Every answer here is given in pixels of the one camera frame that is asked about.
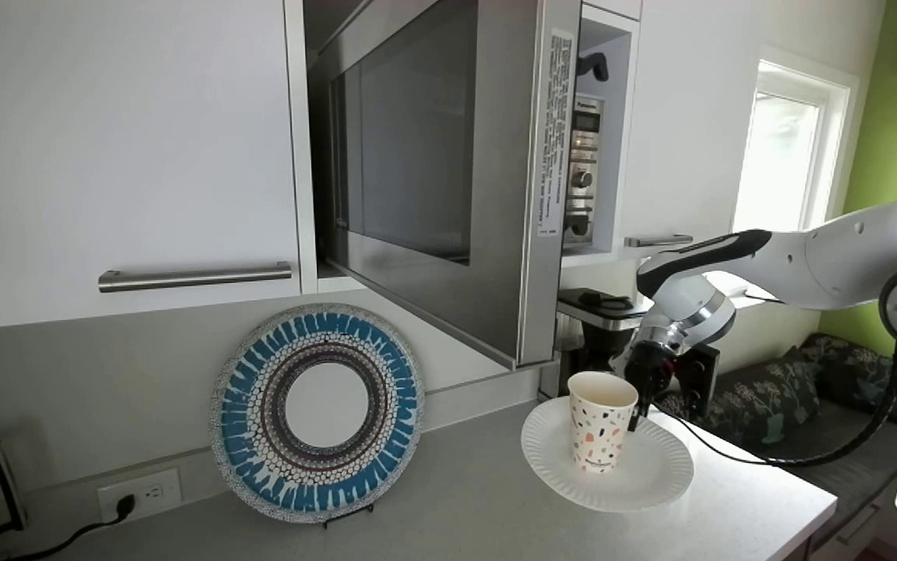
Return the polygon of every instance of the electrical outlet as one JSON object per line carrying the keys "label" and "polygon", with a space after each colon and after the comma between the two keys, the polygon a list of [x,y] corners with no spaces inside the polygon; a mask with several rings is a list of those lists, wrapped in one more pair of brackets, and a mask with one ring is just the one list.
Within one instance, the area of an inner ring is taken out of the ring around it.
{"label": "electrical outlet", "polygon": [[179,504],[177,471],[158,471],[138,481],[121,481],[98,487],[98,514],[114,521],[114,502],[133,495],[133,511],[126,521],[153,517]]}

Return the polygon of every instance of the green wall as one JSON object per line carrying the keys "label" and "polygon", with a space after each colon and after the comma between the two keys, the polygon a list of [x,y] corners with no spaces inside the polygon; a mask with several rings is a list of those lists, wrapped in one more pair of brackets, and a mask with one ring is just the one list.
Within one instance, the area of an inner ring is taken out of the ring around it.
{"label": "green wall", "polygon": [[[846,213],[892,198],[897,198],[897,0],[888,0],[854,156],[854,173],[846,188]],[[882,327],[874,304],[823,314],[823,329],[863,342],[885,355],[892,347]]]}

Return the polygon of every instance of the decorative plate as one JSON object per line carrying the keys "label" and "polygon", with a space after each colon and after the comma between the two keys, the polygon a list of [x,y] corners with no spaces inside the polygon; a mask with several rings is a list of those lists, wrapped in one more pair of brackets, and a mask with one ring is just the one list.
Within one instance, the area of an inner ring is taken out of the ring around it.
{"label": "decorative plate", "polygon": [[291,522],[376,502],[421,440],[415,363],[360,309],[304,304],[266,322],[213,387],[210,450],[230,489]]}
{"label": "decorative plate", "polygon": [[519,430],[523,458],[537,481],[581,508],[626,514],[673,502],[691,487],[691,452],[646,419],[626,435],[611,473],[579,471],[568,440],[568,399],[541,401]]}

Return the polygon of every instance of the blue and white plate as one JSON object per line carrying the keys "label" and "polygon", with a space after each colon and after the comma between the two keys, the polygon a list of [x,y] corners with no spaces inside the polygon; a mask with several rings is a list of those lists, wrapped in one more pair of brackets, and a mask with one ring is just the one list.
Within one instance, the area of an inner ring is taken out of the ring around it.
{"label": "blue and white plate", "polygon": [[210,450],[230,489],[291,522],[376,502],[421,440],[415,363],[360,309],[304,304],[265,325],[213,387]]}

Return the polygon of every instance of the power cord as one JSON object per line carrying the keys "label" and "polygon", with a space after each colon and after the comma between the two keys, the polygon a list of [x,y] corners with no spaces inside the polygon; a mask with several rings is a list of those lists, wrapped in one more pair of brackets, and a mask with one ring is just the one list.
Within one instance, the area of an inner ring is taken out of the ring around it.
{"label": "power cord", "polygon": [[40,549],[40,551],[30,551],[30,554],[17,554],[17,559],[9,559],[9,561],[35,561],[35,559],[59,554],[61,549],[69,549],[70,542],[77,542],[84,534],[123,522],[123,521],[133,514],[133,508],[138,508],[138,497],[133,497],[133,495],[123,495],[123,497],[114,502],[114,517],[113,517],[113,521],[87,522],[87,526],[74,529],[74,534],[70,534],[65,542],[59,542],[59,544],[48,544],[48,549]]}
{"label": "power cord", "polygon": [[897,401],[897,351],[892,351],[892,363],[890,363],[890,374],[888,374],[888,384],[885,384],[885,399],[882,399],[882,408],[874,408],[871,422],[844,447],[826,452],[826,455],[810,455],[810,458],[739,458],[739,455],[729,455],[723,450],[715,450],[712,441],[706,441],[689,422],[676,419],[702,450],[729,458],[729,460],[739,460],[739,464],[771,464],[771,468],[811,468],[811,464],[826,464],[826,460],[833,460],[833,458],[844,458],[851,455],[856,447],[863,447],[871,434],[877,434],[877,427],[888,422],[890,408]]}

